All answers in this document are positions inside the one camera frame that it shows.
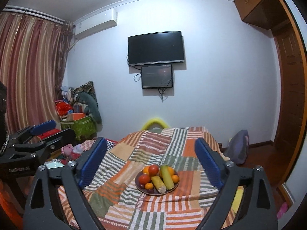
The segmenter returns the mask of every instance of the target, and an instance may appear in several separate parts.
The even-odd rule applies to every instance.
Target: curtain rod
[[[55,23],[59,23],[59,24],[64,24],[65,20],[57,18],[55,16],[51,16],[33,9],[28,9],[28,8],[24,8],[24,7],[18,7],[18,6],[12,6],[12,5],[6,5],[3,8],[4,12],[16,12],[16,13],[21,13],[21,14],[26,14],[26,15],[30,15],[30,16],[35,16],[35,17],[39,17],[42,19],[46,19]]]

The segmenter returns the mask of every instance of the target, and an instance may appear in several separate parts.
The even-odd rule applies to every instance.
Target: striped blanket
[[[107,152],[92,183],[83,190],[105,229],[195,229],[218,193],[194,152],[199,137],[220,153],[204,127],[134,132]],[[164,196],[140,192],[135,177],[150,164],[173,167],[180,177],[178,187]],[[68,222],[78,227],[63,187],[59,194]],[[233,219],[231,209],[222,228]]]

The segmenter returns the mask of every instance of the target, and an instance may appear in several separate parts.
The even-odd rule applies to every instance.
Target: television
[[[128,37],[128,65],[184,62],[181,31]]]
[[[142,88],[173,87],[172,65],[150,65],[141,67]]]

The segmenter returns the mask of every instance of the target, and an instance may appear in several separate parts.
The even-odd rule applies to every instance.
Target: fruit plate
[[[147,194],[147,195],[150,195],[150,196],[161,196],[161,195],[165,195],[165,194],[167,194],[167,193],[170,193],[170,192],[172,192],[173,190],[175,190],[175,188],[178,186],[178,184],[179,184],[179,182],[180,182],[180,181],[179,181],[179,182],[177,182],[176,184],[174,184],[175,186],[174,186],[172,189],[166,190],[166,192],[163,193],[163,194],[160,194],[160,193],[158,192],[158,190],[157,190],[155,187],[153,187],[154,193],[148,193],[146,189],[141,189],[141,188],[140,188],[139,176],[141,176],[142,174],[143,174],[143,171],[141,171],[140,173],[137,174],[137,176],[136,176],[136,178],[135,178],[135,185],[136,185],[136,187],[138,188],[138,190],[140,190],[140,191],[143,192],[144,194]]]

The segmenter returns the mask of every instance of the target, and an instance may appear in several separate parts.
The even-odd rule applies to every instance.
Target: small monitor
[[[172,65],[141,67],[142,88],[170,88],[173,87]]]

